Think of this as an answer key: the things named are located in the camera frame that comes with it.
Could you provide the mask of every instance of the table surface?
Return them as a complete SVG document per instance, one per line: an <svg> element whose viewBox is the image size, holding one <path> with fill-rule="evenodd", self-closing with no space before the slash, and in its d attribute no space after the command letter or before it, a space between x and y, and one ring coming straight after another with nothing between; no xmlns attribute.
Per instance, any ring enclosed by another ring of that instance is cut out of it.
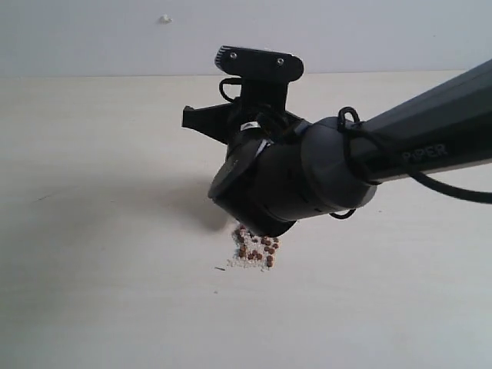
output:
<svg viewBox="0 0 492 369"><path fill-rule="evenodd" d="M458 71L306 75L288 108L370 118ZM219 77L0 80L0 367L489 368L492 208L410 179L226 268ZM435 175L487 190L490 166Z"/></svg>

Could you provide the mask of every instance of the robotic arm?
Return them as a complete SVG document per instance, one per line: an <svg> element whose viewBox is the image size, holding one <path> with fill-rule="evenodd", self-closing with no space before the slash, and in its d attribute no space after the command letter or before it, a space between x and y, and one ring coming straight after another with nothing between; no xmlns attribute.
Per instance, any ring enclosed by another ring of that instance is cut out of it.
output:
<svg viewBox="0 0 492 369"><path fill-rule="evenodd" d="M237 76L219 85L229 102L185 107L182 126L227 145L208 196L254 233L278 236L321 214L348 218L381 183L407 176L455 198L492 204L492 194L425 175L492 159L492 61L369 121L346 107L316 123L285 110L288 84L304 72L299 58L223 46L215 64ZM240 85L241 94L228 97L226 84Z"/></svg>

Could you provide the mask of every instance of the white wall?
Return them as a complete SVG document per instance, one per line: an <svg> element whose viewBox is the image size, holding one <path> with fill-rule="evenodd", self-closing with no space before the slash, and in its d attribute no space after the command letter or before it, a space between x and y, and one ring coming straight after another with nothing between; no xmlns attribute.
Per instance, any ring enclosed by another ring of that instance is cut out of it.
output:
<svg viewBox="0 0 492 369"><path fill-rule="evenodd" d="M0 75L209 74L222 44L290 51L311 72L465 69L492 57L491 13L490 0L1 0Z"/></svg>

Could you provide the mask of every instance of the white tabletop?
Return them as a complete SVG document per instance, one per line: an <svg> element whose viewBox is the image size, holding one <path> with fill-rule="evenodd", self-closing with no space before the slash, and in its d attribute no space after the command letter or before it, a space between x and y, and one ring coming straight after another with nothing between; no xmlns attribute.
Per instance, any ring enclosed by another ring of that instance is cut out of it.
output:
<svg viewBox="0 0 492 369"><path fill-rule="evenodd" d="M456 71L307 75L289 109L370 118ZM226 268L218 77L0 80L0 367L490 368L492 208L412 180ZM490 166L436 175L492 188Z"/></svg>

